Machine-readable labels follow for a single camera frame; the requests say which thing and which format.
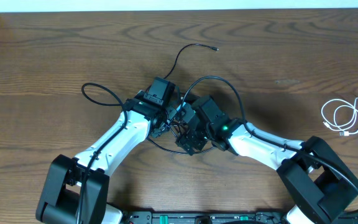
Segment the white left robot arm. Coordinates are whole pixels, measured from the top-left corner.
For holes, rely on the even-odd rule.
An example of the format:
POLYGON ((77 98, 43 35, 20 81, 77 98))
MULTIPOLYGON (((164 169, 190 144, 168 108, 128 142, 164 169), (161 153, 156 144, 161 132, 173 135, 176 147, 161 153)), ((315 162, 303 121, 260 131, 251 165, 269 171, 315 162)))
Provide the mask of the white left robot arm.
POLYGON ((42 223, 120 223, 123 212, 108 205, 109 181, 138 144, 168 120, 175 84, 155 78, 147 91, 122 101, 117 121, 95 143, 74 157, 63 154, 51 163, 35 217, 42 223))

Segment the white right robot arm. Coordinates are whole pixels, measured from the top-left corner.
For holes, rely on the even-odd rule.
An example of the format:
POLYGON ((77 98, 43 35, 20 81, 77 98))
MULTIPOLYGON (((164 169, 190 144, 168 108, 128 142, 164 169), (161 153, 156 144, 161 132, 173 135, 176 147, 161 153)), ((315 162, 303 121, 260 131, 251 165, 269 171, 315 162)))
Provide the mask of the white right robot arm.
POLYGON ((231 119, 210 96, 182 102, 175 119, 187 126, 177 145, 189 154, 207 142, 221 151, 249 157, 275 170, 295 206, 288 223, 334 223, 349 217, 358 197, 358 179, 323 139, 290 140, 269 134, 243 119, 231 119))

